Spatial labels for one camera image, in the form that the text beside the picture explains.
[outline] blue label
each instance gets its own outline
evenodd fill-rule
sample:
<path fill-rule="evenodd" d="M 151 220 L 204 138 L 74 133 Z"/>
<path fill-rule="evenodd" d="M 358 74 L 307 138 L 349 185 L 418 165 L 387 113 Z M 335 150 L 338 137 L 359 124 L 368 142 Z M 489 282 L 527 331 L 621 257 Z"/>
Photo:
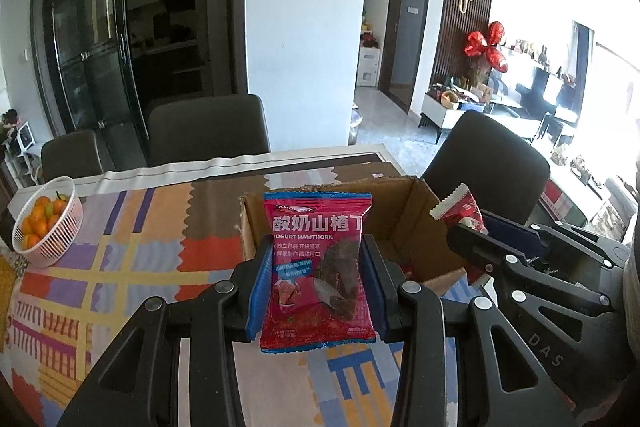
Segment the blue label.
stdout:
<path fill-rule="evenodd" d="M 311 259 L 302 259 L 293 261 L 293 263 L 279 264 L 275 267 L 275 270 L 278 274 L 278 279 L 291 280 L 309 275 L 313 268 L 313 263 Z"/>

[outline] triangular cutout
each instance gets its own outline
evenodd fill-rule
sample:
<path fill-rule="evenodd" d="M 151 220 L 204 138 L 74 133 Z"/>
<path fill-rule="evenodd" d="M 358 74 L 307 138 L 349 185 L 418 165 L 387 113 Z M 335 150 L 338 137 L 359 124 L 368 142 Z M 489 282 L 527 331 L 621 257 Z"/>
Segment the triangular cutout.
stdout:
<path fill-rule="evenodd" d="M 137 329 L 133 332 L 100 379 L 102 387 L 120 393 L 133 391 L 144 340 L 145 330 Z"/>
<path fill-rule="evenodd" d="M 501 327 L 491 328 L 491 337 L 494 340 L 495 356 L 498 360 L 500 372 L 500 386 L 506 393 L 535 387 L 538 377 L 518 352 Z"/>
<path fill-rule="evenodd" d="M 580 342 L 582 338 L 582 321 L 564 315 L 561 312 L 540 306 L 540 313 L 568 334 L 574 341 Z"/>

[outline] pink snack bag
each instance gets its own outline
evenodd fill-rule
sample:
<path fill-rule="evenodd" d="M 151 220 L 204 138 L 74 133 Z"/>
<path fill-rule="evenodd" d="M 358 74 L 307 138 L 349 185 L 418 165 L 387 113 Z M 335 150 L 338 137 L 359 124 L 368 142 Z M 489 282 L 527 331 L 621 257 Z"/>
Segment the pink snack bag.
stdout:
<path fill-rule="evenodd" d="M 264 208 L 273 231 L 271 299 L 260 347 L 267 353 L 372 342 L 358 270 L 370 194 L 272 192 Z"/>
<path fill-rule="evenodd" d="M 448 227 L 460 223 L 480 233 L 489 233 L 482 220 L 478 204 L 469 191 L 469 187 L 465 184 L 460 184 L 456 190 L 447 196 L 444 201 L 438 203 L 429 213 L 433 219 L 443 220 Z M 472 264 L 467 263 L 465 270 L 469 284 L 482 284 L 486 281 L 485 279 L 488 279 L 488 277 L 484 277 L 484 270 Z"/>

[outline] tile floor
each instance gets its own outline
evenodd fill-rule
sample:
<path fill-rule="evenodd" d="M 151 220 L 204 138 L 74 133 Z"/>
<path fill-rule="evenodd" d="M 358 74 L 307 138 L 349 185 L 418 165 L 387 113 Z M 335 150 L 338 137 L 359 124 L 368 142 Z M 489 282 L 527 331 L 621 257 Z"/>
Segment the tile floor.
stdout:
<path fill-rule="evenodd" d="M 375 87 L 356 87 L 354 101 L 363 117 L 357 143 L 384 144 L 406 174 L 420 176 L 445 137 L 436 145 L 433 127 L 418 129 L 416 114 L 405 114 Z"/>

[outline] dining table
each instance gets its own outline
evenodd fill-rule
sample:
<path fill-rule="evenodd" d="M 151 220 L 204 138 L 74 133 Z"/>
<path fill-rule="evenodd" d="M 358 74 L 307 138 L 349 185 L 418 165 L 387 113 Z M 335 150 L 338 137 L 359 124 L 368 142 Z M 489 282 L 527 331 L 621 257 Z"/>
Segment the dining table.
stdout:
<path fill-rule="evenodd" d="M 54 427 L 114 336 L 150 296 L 194 298 L 244 260 L 240 198 L 404 172 L 383 145 L 275 152 L 107 172 L 75 180 L 84 217 L 52 266 L 20 270 L 5 322 L 0 372 L 35 423 Z M 38 187 L 19 190 L 16 217 Z M 470 301 L 461 279 L 446 298 Z M 178 424 L 190 425 L 189 339 L 180 344 Z M 455 346 L 447 381 L 455 416 Z M 279 355 L 234 344 L 247 426 L 386 427 L 402 343 L 344 344 Z"/>

